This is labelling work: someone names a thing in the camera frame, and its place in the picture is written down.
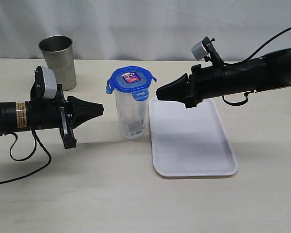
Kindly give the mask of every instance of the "white table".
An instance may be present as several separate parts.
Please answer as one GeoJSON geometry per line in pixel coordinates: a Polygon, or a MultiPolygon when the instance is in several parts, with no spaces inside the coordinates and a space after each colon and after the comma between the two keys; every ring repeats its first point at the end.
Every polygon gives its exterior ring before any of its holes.
{"type": "MultiPolygon", "coordinates": [[[[33,71],[44,64],[0,59],[0,102],[29,100],[33,71]]],[[[153,168],[149,130],[139,140],[121,141],[106,80],[116,68],[142,66],[158,78],[150,88],[154,96],[159,86],[190,72],[195,63],[75,64],[78,85],[65,96],[102,103],[104,115],[74,130],[75,149],[64,150],[56,129],[38,132],[53,161],[29,178],[0,185],[0,233],[291,232],[291,87],[251,94],[241,107],[215,98],[239,163],[235,176],[166,180],[153,168]]],[[[12,142],[12,136],[0,137],[0,180],[47,160],[39,149],[29,161],[12,161],[12,142]]],[[[15,156],[28,154],[32,144],[31,133],[19,133],[15,156]]]]}

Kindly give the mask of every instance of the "blue lid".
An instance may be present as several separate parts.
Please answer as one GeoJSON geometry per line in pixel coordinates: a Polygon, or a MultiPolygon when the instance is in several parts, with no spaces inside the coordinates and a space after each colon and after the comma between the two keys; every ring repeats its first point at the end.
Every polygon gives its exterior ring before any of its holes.
{"type": "Polygon", "coordinates": [[[120,92],[132,93],[137,101],[148,98],[148,88],[152,79],[157,81],[150,71],[136,66],[117,69],[107,81],[106,92],[111,94],[116,88],[120,92]]]}

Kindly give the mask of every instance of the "stainless steel cup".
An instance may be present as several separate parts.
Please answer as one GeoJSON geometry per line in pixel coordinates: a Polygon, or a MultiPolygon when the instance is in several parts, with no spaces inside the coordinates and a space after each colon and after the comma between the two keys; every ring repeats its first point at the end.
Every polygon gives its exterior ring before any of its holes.
{"type": "Polygon", "coordinates": [[[40,41],[39,49],[50,69],[54,71],[56,83],[64,91],[77,85],[72,52],[72,40],[69,37],[55,35],[40,41]]]}

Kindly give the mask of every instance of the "white backdrop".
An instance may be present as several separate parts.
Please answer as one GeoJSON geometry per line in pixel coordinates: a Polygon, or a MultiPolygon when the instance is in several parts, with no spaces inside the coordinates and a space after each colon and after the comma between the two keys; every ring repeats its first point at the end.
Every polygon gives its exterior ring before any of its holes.
{"type": "MultiPolygon", "coordinates": [[[[194,60],[209,36],[240,60],[289,26],[291,0],[0,0],[0,58],[41,58],[38,42],[63,34],[77,59],[194,60]]],[[[287,47],[291,32],[260,55],[287,47]]]]}

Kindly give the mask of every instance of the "clear plastic container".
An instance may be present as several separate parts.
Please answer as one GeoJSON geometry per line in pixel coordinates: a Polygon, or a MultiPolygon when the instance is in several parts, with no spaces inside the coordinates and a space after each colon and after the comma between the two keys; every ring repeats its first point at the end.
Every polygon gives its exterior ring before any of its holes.
{"type": "Polygon", "coordinates": [[[141,137],[145,133],[147,100],[136,101],[132,94],[115,90],[115,101],[119,128],[127,140],[141,137]]]}
{"type": "Polygon", "coordinates": [[[119,129],[127,140],[145,133],[148,87],[156,78],[141,67],[129,66],[117,69],[107,81],[106,92],[115,92],[119,129]]]}

